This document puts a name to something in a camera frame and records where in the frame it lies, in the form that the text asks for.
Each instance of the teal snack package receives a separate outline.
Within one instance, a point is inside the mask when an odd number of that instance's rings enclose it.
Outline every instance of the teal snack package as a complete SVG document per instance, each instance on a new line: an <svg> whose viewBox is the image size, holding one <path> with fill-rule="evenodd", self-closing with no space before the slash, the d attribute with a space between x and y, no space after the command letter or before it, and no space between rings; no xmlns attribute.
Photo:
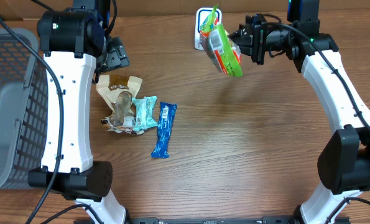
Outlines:
<svg viewBox="0 0 370 224"><path fill-rule="evenodd" d="M132 102L136 105L136 123L133 128L134 131L147 130L158 125L157 122L153 120L153 109L156 101L156 96L145 96L143 99L132 99Z"/></svg>

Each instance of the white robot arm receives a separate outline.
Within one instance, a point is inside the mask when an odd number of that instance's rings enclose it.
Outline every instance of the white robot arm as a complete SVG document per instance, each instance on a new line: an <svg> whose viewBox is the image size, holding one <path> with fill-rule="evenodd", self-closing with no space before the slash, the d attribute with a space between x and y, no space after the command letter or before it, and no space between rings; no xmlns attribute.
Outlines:
<svg viewBox="0 0 370 224"><path fill-rule="evenodd" d="M73 7L65 12L45 12L37 25L37 32L44 60L57 77L65 105L62 156L52 190L67 200L89 205L85 209L95 223L101 220L105 224L124 224L128 219L126 209L110 190L113 179L111 163L93 160L89 140L90 92L94 73L97 82L99 73L129 65L121 40L109 36L114 25L113 20L108 26L109 8L110 0L73 0ZM47 78L46 146L41 167L31 170L28 176L30 186L41 188L51 183L57 162L60 128L57 87L48 71Z"/></svg>
<svg viewBox="0 0 370 224"><path fill-rule="evenodd" d="M340 71L360 110L363 112L364 119L370 125L370 110L363 103L348 78L341 61L340 53L333 52L332 50L325 50L323 53L333 66ZM355 116L354 108L349 101L349 97L342 83L337 76L332 74L331 69L318 52L315 52L312 56L306 56L302 66L302 74L315 90L327 115L332 134L339 129L343 129L346 125L352 125L354 128L362 128L364 126L360 122L360 119ZM320 183L313 195L300 208L303 221L305 224L323 224L345 197L357 197L361 194L362 191L360 190L349 190L342 194L334 195L331 190L328 190Z"/></svg>

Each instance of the gray plastic basket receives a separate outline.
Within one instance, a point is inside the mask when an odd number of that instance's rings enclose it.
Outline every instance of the gray plastic basket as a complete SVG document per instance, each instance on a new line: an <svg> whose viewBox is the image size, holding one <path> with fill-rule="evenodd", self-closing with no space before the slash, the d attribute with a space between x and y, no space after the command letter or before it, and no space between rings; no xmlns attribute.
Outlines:
<svg viewBox="0 0 370 224"><path fill-rule="evenodd" d="M14 29L38 52L38 41ZM27 172L39 167L47 137L47 77L20 43L0 29L0 189L28 189Z"/></svg>

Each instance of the blue snack bar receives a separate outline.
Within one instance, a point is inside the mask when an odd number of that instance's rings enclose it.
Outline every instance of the blue snack bar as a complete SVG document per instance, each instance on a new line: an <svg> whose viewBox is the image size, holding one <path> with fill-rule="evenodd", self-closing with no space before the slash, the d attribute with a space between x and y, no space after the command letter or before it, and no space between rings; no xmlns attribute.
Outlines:
<svg viewBox="0 0 370 224"><path fill-rule="evenodd" d="M160 102L160 118L157 127L157 144L152 152L153 158L166 159L168 155L168 141L171 138L173 119L178 106Z"/></svg>

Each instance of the wooden table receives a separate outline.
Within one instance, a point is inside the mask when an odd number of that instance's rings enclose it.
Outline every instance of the wooden table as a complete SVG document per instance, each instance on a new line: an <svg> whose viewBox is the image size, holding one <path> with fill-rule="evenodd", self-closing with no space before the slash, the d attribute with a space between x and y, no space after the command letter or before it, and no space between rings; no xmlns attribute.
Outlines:
<svg viewBox="0 0 370 224"><path fill-rule="evenodd" d="M285 18L285 12L273 12ZM225 14L228 32L245 14ZM315 92L286 56L264 66L243 58L244 77L220 74L193 46L194 16L118 18L131 65L111 74L143 79L139 98L178 104L169 159L152 159L157 130L143 136L104 131L110 110L93 87L91 147L113 164L112 190L133 217L251 218L290 215L319 183L317 158L330 139ZM333 36L344 66L370 108L370 10L321 11L321 31ZM36 33L37 21L9 22ZM158 119L159 105L154 118ZM24 223L41 190L1 190L0 223ZM370 200L370 192L362 195ZM72 205L50 194L34 223ZM354 202L342 215L370 223L370 206ZM55 223L87 217L81 210Z"/></svg>

